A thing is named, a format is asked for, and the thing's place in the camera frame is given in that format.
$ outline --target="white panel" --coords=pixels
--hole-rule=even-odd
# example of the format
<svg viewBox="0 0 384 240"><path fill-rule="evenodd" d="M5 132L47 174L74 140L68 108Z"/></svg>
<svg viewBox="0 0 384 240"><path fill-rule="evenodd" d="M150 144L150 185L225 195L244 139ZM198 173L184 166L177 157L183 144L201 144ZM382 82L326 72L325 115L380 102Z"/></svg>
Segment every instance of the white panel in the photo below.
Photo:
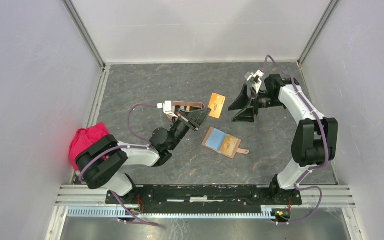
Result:
<svg viewBox="0 0 384 240"><path fill-rule="evenodd" d="M106 62L296 60L329 0L73 0Z"/></svg>
<svg viewBox="0 0 384 240"><path fill-rule="evenodd" d="M0 240L45 238L100 68L59 0L0 0Z"/></svg>
<svg viewBox="0 0 384 240"><path fill-rule="evenodd" d="M303 69L317 109L339 122L334 161L366 236L384 239L384 1L341 1Z"/></svg>

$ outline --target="white connector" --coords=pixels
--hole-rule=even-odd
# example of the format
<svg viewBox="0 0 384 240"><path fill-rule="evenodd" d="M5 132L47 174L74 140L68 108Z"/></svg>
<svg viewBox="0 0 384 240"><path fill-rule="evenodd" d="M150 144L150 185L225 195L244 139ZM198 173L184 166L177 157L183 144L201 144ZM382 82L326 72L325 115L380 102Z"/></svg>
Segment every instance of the white connector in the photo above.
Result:
<svg viewBox="0 0 384 240"><path fill-rule="evenodd" d="M156 107L158 109L162 109L162 112L167 114L167 115L170 115L170 116L173 116L175 118L177 118L178 116L173 112L173 105L172 105L172 101L164 101L164 103L158 103L156 105Z"/></svg>
<svg viewBox="0 0 384 240"><path fill-rule="evenodd" d="M252 88L254 88L255 92L258 93L260 91L261 85L263 84L263 81L261 81L261 78L264 76L264 73L260 70L257 72L248 72L245 75L246 80L249 82L251 79L257 79L256 81L253 80Z"/></svg>

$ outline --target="black mounting plate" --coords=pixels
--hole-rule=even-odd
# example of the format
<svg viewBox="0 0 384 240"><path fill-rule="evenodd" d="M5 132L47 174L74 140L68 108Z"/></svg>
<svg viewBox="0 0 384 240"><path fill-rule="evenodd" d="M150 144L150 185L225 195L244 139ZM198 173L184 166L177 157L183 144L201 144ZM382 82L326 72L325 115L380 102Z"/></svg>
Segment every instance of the black mounting plate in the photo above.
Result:
<svg viewBox="0 0 384 240"><path fill-rule="evenodd" d="M269 187L260 185L138 185L129 194L135 197L128 197L130 201L122 199L123 203L137 204L140 195L147 214L261 213L262 205L289 204L289 196L272 199ZM202 199L218 201L203 202ZM105 203L118 204L112 194L107 194ZM299 191L294 192L291 204L303 204Z"/></svg>

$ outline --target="red cloth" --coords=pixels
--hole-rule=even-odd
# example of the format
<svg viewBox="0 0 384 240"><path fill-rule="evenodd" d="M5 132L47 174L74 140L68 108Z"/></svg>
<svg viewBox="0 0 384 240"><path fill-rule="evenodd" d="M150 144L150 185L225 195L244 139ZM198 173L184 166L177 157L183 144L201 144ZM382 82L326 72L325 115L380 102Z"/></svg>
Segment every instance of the red cloth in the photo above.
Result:
<svg viewBox="0 0 384 240"><path fill-rule="evenodd" d="M81 128L77 130L73 140L71 141L68 152L68 156L74 170L79 170L76 165L76 157L108 134L110 134L110 132L102 122L99 122L95 126L91 126L89 128Z"/></svg>

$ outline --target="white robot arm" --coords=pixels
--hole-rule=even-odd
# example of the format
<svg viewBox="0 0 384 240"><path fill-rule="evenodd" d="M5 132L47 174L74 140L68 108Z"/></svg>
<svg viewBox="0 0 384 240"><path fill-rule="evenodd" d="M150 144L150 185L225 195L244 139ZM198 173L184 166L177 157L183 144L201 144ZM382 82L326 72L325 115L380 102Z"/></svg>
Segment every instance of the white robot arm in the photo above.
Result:
<svg viewBox="0 0 384 240"><path fill-rule="evenodd" d="M293 191L306 176L307 171L325 161L325 151L321 139L324 131L327 139L329 160L333 160L336 152L338 122L335 118L326 118L317 111L302 93L300 84L295 80L295 87L290 78L281 78L279 74L271 74L265 80L266 90L260 90L263 73L248 73L245 78L250 87L248 96L247 84L244 84L237 99L228 110L240 110L233 122L254 122L260 108L284 107L291 113L298 128L292 142L292 159L286 168L273 178L270 187L273 194L284 194ZM321 120L320 130L315 115Z"/></svg>
<svg viewBox="0 0 384 240"><path fill-rule="evenodd" d="M192 111L179 109L173 113L171 101L159 104L158 108L177 120L170 130L157 128L149 140L150 146L124 143L112 135L106 135L76 157L76 165L81 171L79 178L90 189L104 187L119 196L125 196L134 189L134 184L128 175L119 171L121 166L159 167L165 164L172 157L169 151L178 146L190 129L198 131L211 111L209 108Z"/></svg>

